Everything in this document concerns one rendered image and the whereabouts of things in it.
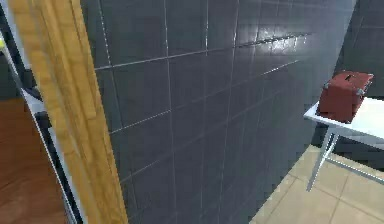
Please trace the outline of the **red toaster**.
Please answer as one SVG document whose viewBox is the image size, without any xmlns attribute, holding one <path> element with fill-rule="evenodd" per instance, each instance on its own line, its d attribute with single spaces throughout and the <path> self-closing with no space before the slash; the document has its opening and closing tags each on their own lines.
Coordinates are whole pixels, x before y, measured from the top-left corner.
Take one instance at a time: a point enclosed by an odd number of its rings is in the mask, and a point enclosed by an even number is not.
<svg viewBox="0 0 384 224">
<path fill-rule="evenodd" d="M 360 108 L 374 75 L 342 70 L 328 80 L 319 99 L 316 114 L 349 124 Z"/>
</svg>

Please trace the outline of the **white metal table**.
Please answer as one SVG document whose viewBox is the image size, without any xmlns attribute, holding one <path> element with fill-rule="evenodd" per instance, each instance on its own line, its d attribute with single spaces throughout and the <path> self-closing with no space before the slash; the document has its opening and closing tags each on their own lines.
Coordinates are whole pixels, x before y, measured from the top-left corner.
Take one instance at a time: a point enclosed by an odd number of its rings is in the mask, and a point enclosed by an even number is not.
<svg viewBox="0 0 384 224">
<path fill-rule="evenodd" d="M 380 184 L 384 184 L 384 178 L 369 174 L 330 157 L 330 154 L 334 151 L 336 143 L 340 137 L 384 151 L 384 101 L 366 97 L 352 122 L 349 124 L 318 115 L 316 113 L 318 108 L 319 103 L 316 103 L 303 115 L 305 119 L 328 126 L 320 148 L 320 154 L 317 157 L 312 169 L 311 177 L 308 181 L 307 191 L 310 192 L 312 190 L 319 170 L 325 161 L 348 169 Z"/>
</svg>

